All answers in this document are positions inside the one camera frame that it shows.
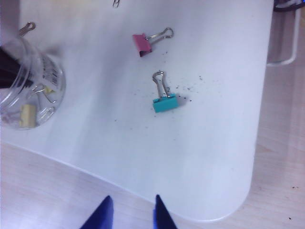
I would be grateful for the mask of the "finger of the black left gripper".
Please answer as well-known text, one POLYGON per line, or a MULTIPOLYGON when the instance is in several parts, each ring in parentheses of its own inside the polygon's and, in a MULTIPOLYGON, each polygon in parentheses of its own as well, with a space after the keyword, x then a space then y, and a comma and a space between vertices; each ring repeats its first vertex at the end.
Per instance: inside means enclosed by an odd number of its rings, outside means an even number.
POLYGON ((15 80, 20 70, 20 64, 4 49, 0 48, 0 78, 15 80))

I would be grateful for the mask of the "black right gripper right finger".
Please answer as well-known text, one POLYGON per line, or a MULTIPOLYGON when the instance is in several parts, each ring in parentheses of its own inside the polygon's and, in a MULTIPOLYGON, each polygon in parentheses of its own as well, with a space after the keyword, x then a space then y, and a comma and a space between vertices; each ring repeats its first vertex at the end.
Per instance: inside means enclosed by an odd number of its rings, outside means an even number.
POLYGON ((160 195, 155 197, 153 229, 178 229, 160 195))

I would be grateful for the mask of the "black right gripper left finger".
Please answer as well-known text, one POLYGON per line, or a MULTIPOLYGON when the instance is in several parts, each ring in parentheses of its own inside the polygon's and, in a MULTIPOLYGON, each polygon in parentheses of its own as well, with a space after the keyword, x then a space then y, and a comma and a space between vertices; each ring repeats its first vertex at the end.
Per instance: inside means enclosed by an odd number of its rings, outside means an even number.
POLYGON ((81 229, 112 229, 113 200, 107 196, 80 227, 81 229))

